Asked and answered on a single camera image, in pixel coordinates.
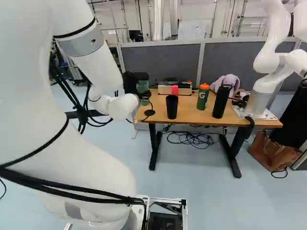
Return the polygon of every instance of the gray floor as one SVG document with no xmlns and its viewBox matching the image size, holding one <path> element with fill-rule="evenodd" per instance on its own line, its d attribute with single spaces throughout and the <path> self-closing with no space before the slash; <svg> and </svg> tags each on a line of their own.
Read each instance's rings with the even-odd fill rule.
<svg viewBox="0 0 307 230">
<path fill-rule="evenodd" d="M 83 97 L 84 88 L 74 90 Z M 54 86 L 53 91 L 63 109 L 71 110 L 72 106 L 61 90 Z M 279 95 L 272 111 L 281 115 L 290 99 L 290 95 Z M 139 131 L 136 139 L 131 139 L 133 135 L 134 129 L 127 122 L 112 122 L 104 128 L 88 127 L 84 133 L 91 143 L 130 167 L 140 194 L 187 199 L 190 230 L 306 228 L 307 172 L 290 170 L 287 178 L 274 179 L 247 153 L 249 143 L 245 143 L 237 157 L 243 177 L 234 179 L 218 143 L 207 150 L 198 150 L 169 144 L 165 138 L 156 171 L 151 172 L 148 170 L 149 132 Z M 9 182 L 6 184 L 8 192 L 0 201 L 0 229 L 64 228 L 66 221 L 48 213 L 35 191 Z"/>
</svg>

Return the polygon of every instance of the black water bottle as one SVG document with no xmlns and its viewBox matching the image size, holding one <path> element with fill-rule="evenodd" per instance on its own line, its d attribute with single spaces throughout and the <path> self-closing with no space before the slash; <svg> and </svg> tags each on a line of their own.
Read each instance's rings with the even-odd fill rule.
<svg viewBox="0 0 307 230">
<path fill-rule="evenodd" d="M 217 91 L 217 94 L 216 94 L 216 99 L 215 99 L 214 108 L 212 112 L 212 116 L 214 118 L 220 119 L 223 117 L 231 89 L 232 89 L 232 85 L 222 85 L 219 87 L 219 90 Z"/>
</svg>

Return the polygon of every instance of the table top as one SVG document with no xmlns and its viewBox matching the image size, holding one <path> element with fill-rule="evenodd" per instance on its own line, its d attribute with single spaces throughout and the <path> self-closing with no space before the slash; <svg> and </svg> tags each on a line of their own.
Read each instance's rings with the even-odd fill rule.
<svg viewBox="0 0 307 230">
<path fill-rule="evenodd" d="M 165 123 L 165 124 L 189 124 L 189 125 L 208 125 L 208 126 L 233 126 L 244 127 L 248 126 L 249 122 L 237 116 L 232 108 L 231 100 L 229 99 L 225 108 L 224 115 L 221 119 L 212 117 L 212 111 L 215 103 L 216 95 L 213 92 L 209 93 L 207 107 L 205 110 L 196 108 L 198 91 L 195 91 L 191 96 L 178 96 L 178 111 L 177 118 L 170 120 L 167 118 L 166 112 L 166 95 L 158 95 L 157 89 L 151 89 L 152 96 L 150 101 L 153 104 L 155 115 L 147 118 L 144 123 Z M 135 119 L 141 121 L 147 116 L 144 112 L 151 109 L 150 104 L 140 106 Z M 255 126 L 266 128 L 280 128 L 283 124 L 278 120 L 255 120 Z"/>
</svg>

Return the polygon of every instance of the gatorade logo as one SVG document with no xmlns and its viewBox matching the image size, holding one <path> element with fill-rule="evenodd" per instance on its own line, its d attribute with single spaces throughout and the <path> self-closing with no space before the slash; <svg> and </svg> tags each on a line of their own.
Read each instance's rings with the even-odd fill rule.
<svg viewBox="0 0 307 230">
<path fill-rule="evenodd" d="M 200 98 L 204 99 L 205 98 L 206 93 L 205 92 L 201 92 L 200 93 Z"/>
</svg>

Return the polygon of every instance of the stuffed animal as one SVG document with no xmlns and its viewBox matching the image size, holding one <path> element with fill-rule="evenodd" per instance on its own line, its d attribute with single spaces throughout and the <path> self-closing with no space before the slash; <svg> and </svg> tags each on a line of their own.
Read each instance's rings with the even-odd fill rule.
<svg viewBox="0 0 307 230">
<path fill-rule="evenodd" d="M 213 82 L 210 85 L 210 89 L 217 92 L 221 85 L 232 85 L 232 89 L 230 90 L 229 97 L 232 97 L 234 91 L 238 90 L 240 87 L 240 79 L 236 75 L 227 74 L 226 76 L 221 76 L 218 80 Z"/>
</svg>

